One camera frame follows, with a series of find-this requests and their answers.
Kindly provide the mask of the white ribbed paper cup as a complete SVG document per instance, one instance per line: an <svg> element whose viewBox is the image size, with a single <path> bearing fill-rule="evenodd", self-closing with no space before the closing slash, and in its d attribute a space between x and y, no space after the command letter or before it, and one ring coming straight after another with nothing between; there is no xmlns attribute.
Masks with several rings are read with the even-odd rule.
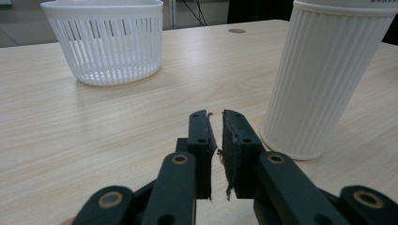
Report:
<svg viewBox="0 0 398 225"><path fill-rule="evenodd" d="M294 0L262 139L318 158L394 17L398 0Z"/></svg>

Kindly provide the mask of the white slotted plastic basket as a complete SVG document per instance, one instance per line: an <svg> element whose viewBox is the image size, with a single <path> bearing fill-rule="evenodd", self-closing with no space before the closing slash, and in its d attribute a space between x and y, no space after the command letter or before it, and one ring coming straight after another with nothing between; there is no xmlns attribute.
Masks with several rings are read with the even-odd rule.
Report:
<svg viewBox="0 0 398 225"><path fill-rule="evenodd" d="M78 81L131 83L161 67L161 0L53 0L40 6Z"/></svg>

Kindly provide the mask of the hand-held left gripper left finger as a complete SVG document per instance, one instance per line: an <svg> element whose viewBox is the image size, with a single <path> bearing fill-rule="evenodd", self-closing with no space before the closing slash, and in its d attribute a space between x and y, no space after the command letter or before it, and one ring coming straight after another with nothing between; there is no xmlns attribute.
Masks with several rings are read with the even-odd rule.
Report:
<svg viewBox="0 0 398 225"><path fill-rule="evenodd" d="M178 138L177 152L188 152L196 159L196 198L211 199L211 167L217 144L206 110L193 112L189 116L187 138Z"/></svg>

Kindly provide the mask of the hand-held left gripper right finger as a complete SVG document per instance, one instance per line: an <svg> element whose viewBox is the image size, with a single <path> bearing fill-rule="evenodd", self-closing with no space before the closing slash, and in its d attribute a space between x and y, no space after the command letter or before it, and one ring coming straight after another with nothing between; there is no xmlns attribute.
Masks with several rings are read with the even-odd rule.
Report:
<svg viewBox="0 0 398 225"><path fill-rule="evenodd" d="M227 197L253 199L258 185L255 166L265 151L246 117L240 112L222 112L222 164L227 178Z"/></svg>

